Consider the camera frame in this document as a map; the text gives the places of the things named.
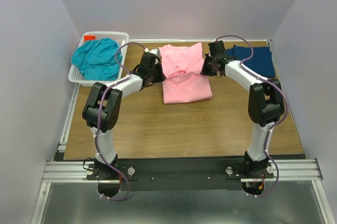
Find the pink t shirt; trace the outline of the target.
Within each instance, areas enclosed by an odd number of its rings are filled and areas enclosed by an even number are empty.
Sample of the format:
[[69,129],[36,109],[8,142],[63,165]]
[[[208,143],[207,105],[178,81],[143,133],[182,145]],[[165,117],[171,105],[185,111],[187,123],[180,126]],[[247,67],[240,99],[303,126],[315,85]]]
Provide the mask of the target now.
[[191,103],[210,99],[209,79],[201,75],[204,64],[201,43],[190,47],[165,45],[159,48],[162,58],[163,100],[165,104]]

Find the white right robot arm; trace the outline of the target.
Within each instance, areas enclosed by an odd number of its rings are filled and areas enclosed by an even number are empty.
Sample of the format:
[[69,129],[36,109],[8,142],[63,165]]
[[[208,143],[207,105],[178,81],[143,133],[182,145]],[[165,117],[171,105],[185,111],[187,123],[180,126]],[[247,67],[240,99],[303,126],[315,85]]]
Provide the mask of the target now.
[[249,94],[248,114],[253,123],[251,143],[242,165],[246,177],[253,178],[269,166],[269,145],[274,127],[286,112],[284,92],[277,79],[267,79],[247,68],[242,60],[228,55],[224,43],[208,44],[201,74],[226,76],[240,84]]

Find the teal t shirt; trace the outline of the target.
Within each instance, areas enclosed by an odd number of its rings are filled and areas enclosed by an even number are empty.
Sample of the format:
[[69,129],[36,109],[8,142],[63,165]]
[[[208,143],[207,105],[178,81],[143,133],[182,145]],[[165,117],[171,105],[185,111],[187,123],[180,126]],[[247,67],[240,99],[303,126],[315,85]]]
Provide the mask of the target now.
[[119,44],[110,39],[90,40],[77,48],[72,55],[75,65],[87,80],[114,81],[118,78],[123,56]]

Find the orange tag in basket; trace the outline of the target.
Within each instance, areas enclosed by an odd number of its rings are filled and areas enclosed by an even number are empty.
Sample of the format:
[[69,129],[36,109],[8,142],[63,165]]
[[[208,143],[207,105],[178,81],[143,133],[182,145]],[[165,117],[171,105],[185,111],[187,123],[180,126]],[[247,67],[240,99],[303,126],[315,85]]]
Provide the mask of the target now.
[[90,41],[90,40],[96,40],[96,37],[94,35],[84,35],[84,42]]

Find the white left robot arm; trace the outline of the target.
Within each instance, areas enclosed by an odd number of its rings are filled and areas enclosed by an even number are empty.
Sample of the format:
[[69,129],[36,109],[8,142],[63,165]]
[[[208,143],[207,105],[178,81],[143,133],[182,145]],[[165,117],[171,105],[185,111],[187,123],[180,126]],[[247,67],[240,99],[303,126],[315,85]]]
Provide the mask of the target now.
[[113,143],[113,128],[120,113],[122,99],[165,80],[160,51],[145,51],[140,63],[124,78],[109,84],[95,83],[84,106],[82,117],[93,133],[96,154],[87,173],[105,179],[121,178]]

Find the aluminium frame rail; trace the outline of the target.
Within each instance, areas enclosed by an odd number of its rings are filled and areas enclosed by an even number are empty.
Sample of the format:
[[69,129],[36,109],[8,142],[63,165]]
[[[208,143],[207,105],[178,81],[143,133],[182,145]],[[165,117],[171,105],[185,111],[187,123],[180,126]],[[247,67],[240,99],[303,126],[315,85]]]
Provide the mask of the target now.
[[[92,161],[65,161],[65,126],[54,159],[45,166],[32,223],[334,223],[316,159],[278,155],[252,179],[238,173],[242,157],[121,159],[129,176],[127,201],[108,203],[117,180],[89,172]],[[257,199],[243,186],[273,191]]]

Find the folded navy blue t shirt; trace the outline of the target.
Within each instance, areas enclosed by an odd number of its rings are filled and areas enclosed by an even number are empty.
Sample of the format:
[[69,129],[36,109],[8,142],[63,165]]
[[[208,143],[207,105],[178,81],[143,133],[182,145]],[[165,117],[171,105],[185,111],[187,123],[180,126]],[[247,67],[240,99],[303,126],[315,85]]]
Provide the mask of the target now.
[[[234,45],[232,48],[226,50],[229,56],[234,56],[238,60],[244,60],[251,55],[249,47],[242,47]],[[272,52],[269,47],[253,47],[253,57],[244,62],[244,65],[267,78],[276,77],[273,62]]]

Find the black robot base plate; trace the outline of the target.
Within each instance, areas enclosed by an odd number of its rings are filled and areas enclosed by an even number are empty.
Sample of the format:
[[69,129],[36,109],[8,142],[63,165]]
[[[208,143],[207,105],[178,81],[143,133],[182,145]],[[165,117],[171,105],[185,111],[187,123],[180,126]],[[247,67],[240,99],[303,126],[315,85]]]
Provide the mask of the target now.
[[246,177],[243,173],[244,157],[196,157],[157,159],[117,159],[121,178],[105,179],[87,173],[94,165],[87,158],[82,167],[87,180],[98,183],[98,191],[114,196],[119,191],[183,191],[183,190],[241,190],[261,194],[261,184],[275,178],[275,169],[269,162],[266,170]]

